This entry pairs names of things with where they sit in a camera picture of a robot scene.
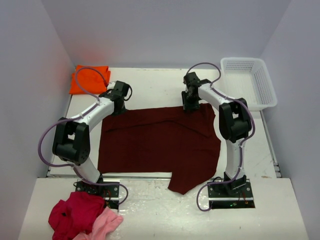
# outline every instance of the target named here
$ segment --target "red cloth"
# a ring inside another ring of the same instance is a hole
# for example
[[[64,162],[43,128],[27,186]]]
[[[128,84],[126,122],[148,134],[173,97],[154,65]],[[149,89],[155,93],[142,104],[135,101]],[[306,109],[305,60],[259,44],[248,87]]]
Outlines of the red cloth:
[[[60,200],[51,211],[48,222],[54,230],[52,239],[72,240],[81,232],[91,233],[104,205],[105,200],[100,196],[72,192],[67,201]]]
[[[210,104],[129,110],[102,121],[101,173],[172,172],[168,188],[185,194],[215,173],[221,141]]]

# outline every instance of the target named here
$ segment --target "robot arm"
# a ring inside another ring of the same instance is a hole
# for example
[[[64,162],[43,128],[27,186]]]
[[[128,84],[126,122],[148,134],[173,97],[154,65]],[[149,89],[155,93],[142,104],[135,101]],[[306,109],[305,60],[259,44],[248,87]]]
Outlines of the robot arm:
[[[126,111],[124,101],[129,89],[131,87],[128,84],[116,81],[113,89],[108,89],[99,95],[99,102],[71,117],[71,119],[78,120],[64,122],[56,126],[52,147],[53,154],[61,160],[73,164],[76,171],[90,182],[96,183],[101,174],[89,158],[89,133],[105,117],[122,114]]]
[[[246,110],[237,102],[225,99],[225,94],[216,90],[218,94],[212,91],[211,82],[207,79],[200,80],[194,72],[188,73],[183,82],[186,84],[186,91],[183,91],[182,102],[185,111],[195,111],[199,105],[199,100],[205,100],[215,109],[219,110],[219,130],[222,137],[226,140],[227,148],[227,164],[224,172],[224,181],[234,179],[233,182],[227,184],[227,192],[237,191],[241,186],[246,184],[246,173],[243,164],[244,145],[240,146],[240,142],[248,137],[252,128],[250,117]]]

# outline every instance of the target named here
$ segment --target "pile of clothes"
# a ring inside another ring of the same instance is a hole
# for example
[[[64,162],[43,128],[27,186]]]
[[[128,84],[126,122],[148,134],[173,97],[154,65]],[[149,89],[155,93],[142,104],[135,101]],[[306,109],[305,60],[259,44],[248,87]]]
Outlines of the pile of clothes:
[[[101,196],[76,191],[53,207],[48,222],[53,240],[105,240],[123,220]]]

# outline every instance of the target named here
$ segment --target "pink cloth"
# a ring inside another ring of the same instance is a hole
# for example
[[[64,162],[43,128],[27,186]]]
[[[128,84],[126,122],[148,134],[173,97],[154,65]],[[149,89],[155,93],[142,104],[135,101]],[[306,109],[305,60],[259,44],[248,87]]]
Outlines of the pink cloth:
[[[112,233],[123,222],[122,216],[116,215],[110,208],[106,207],[98,216],[92,226],[92,232],[79,233],[73,240],[105,240],[108,233]]]

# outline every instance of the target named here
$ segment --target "laundry basket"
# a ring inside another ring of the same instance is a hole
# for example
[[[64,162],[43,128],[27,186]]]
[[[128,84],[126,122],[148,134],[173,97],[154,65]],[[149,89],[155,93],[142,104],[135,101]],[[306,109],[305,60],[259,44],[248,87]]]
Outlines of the laundry basket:
[[[259,58],[225,57],[221,59],[224,89],[228,96],[244,98],[251,111],[277,105],[277,97],[266,64]]]

